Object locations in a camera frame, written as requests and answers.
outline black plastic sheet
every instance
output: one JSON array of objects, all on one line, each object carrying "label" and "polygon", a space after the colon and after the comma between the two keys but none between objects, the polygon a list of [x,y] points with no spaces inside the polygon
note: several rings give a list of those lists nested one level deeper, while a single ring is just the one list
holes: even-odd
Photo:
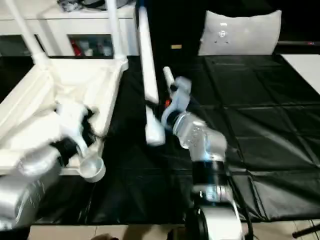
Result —
[{"label": "black plastic sheet", "polygon": [[[168,65],[175,77],[192,80],[196,101],[188,110],[225,134],[229,169],[252,219],[320,218],[320,96],[313,88],[278,55],[171,59]],[[156,64],[164,102],[162,67]],[[12,79],[6,69],[1,84]],[[130,57],[105,141],[105,177],[94,184],[61,177],[36,223],[182,223],[192,204],[189,152],[170,133],[165,145],[148,146],[145,123],[140,58]]]}]

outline white plastic drying rack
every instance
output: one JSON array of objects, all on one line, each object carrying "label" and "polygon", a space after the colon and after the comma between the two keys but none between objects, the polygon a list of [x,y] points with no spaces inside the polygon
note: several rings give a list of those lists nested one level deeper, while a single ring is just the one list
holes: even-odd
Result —
[{"label": "white plastic drying rack", "polygon": [[[15,1],[5,1],[21,29],[34,66],[0,104],[0,175],[8,173],[26,151],[61,137],[59,121],[52,109],[60,98],[98,110],[91,119],[93,130],[99,135],[106,134],[122,73],[128,69],[115,0],[106,0],[114,59],[48,58]],[[20,125],[27,127],[16,131]],[[101,156],[103,147],[103,142],[97,141],[90,149]],[[78,168],[79,158],[74,156],[62,175],[78,175]]]}]

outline tiled floor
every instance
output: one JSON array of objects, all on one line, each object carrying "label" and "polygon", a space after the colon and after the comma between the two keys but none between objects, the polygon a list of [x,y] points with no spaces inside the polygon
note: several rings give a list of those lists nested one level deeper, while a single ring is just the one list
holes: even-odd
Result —
[{"label": "tiled floor", "polygon": [[[320,220],[255,223],[253,228],[258,240],[292,240],[293,232],[308,228],[312,224],[320,224]],[[29,240],[90,240],[105,233],[120,240],[166,240],[168,232],[178,227],[177,225],[33,226]],[[246,231],[246,224],[243,224],[243,229]],[[318,235],[309,234],[299,240],[320,240]]]}]

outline white cushion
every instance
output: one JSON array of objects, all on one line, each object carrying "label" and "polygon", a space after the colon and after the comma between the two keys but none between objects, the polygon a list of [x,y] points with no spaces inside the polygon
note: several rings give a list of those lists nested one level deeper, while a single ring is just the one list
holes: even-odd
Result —
[{"label": "white cushion", "polygon": [[252,17],[206,12],[199,55],[269,55],[281,29],[280,10]]}]

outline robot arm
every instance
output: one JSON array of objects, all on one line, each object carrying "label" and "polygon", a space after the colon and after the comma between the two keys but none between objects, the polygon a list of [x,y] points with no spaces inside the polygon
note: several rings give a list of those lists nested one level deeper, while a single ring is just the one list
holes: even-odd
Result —
[{"label": "robot arm", "polygon": [[69,159],[77,153],[84,157],[95,141],[85,106],[60,104],[57,114],[64,137],[28,152],[8,175],[0,178],[0,231],[30,226],[42,198]]},{"label": "robot arm", "polygon": [[[164,71],[166,78],[171,76],[168,69]],[[186,111],[191,91],[188,79],[178,77],[167,82],[173,90],[172,101],[163,112],[161,123],[189,150],[192,160],[194,206],[185,219],[188,236],[192,240],[241,240],[242,225],[225,168],[227,140]]]},{"label": "robot arm", "polygon": [[0,231],[30,226],[46,191],[77,153],[70,138],[26,154],[9,175],[0,178]]}]

